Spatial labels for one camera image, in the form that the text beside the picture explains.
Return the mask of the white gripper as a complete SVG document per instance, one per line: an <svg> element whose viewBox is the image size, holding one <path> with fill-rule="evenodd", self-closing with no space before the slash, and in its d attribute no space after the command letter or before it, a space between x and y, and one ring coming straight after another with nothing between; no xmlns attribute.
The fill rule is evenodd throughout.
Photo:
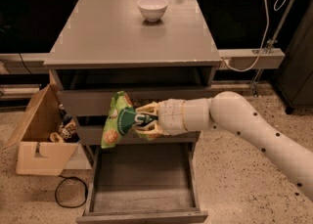
<svg viewBox="0 0 313 224"><path fill-rule="evenodd" d="M146 104L136 109L136 113L158 116L158 123L152 122L144 127L135 127L135 133L147 140L165 135L179 135L186 132L183 123L182 107L184 100L168 99Z"/></svg>

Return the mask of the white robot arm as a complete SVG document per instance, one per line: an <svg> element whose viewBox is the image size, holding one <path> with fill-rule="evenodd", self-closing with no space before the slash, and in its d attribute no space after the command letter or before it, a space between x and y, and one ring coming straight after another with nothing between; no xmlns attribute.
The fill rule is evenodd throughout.
<svg viewBox="0 0 313 224"><path fill-rule="evenodd" d="M161 135L227 130L254 145L313 200L313 152L272 127L235 92L194 100L168 99L144 105L136 112L156 116L155 131Z"/></svg>

